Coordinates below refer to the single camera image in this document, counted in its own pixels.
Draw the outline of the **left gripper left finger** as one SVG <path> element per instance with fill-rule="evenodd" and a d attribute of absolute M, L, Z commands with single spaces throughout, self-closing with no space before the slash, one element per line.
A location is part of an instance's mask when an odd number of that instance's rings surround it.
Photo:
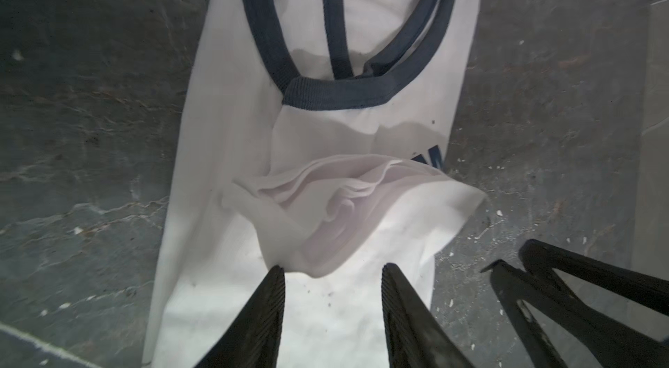
<path fill-rule="evenodd" d="M 275 368 L 285 309 L 285 271 L 273 267 L 197 368 Z"/>

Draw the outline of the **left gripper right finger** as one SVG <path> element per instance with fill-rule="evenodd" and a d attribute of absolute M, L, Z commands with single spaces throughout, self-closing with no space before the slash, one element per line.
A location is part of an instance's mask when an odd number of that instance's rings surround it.
<path fill-rule="evenodd" d="M 381 291 L 391 367 L 473 367 L 449 340 L 396 264 L 384 265 Z"/>

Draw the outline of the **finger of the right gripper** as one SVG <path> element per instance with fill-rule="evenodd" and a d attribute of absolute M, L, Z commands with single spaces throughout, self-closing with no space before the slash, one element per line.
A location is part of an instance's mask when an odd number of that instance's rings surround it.
<path fill-rule="evenodd" d="M 510 266 L 492 263 L 491 286 L 536 367 L 565 367 L 530 305 L 571 333 L 604 367 L 667 367 L 668 346 L 579 303 L 547 282 Z"/>
<path fill-rule="evenodd" d="M 660 278 L 615 267 L 536 239 L 524 243 L 518 256 L 534 277 L 548 282 L 571 297 L 575 293 L 558 276 L 557 270 L 595 284 L 640 305 L 668 314 L 668 282 Z"/>

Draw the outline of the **white tank top navy trim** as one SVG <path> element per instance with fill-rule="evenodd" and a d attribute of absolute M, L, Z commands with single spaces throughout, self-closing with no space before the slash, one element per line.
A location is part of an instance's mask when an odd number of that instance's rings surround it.
<path fill-rule="evenodd" d="M 443 171 L 481 0 L 210 0 L 142 361 L 194 367 L 275 266 L 280 367 L 386 367 L 484 193 Z"/>

